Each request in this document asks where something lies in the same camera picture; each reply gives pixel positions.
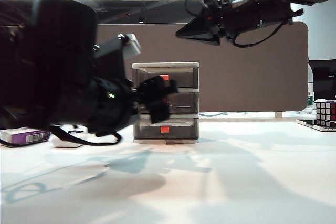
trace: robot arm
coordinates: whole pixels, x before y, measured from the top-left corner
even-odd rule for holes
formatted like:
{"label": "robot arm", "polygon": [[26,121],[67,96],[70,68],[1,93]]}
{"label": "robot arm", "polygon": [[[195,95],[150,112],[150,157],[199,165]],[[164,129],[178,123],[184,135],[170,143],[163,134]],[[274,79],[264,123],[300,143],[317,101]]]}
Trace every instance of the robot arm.
{"label": "robot arm", "polygon": [[[326,0],[202,0],[200,14],[176,32],[178,38],[186,38],[219,45],[226,37],[235,46],[250,47],[274,35],[293,17],[303,14],[303,9],[293,12],[290,3],[313,5]],[[279,23],[277,29],[264,40],[247,45],[236,43],[244,32]]]}

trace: white lid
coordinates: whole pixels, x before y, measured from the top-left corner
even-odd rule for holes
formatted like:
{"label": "white lid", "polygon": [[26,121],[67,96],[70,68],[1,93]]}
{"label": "white lid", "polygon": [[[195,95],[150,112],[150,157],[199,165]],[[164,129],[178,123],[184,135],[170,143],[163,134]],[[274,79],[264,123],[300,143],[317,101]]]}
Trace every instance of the white lid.
{"label": "white lid", "polygon": [[199,68],[198,62],[150,62],[133,63],[132,68],[162,68],[162,67],[194,67]]}

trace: white table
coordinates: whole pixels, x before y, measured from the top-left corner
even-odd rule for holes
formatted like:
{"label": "white table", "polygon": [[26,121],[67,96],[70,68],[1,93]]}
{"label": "white table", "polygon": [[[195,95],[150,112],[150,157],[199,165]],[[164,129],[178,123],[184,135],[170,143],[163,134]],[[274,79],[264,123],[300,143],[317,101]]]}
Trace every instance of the white table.
{"label": "white table", "polygon": [[200,143],[1,147],[1,223],[336,223],[336,133],[202,120]]}

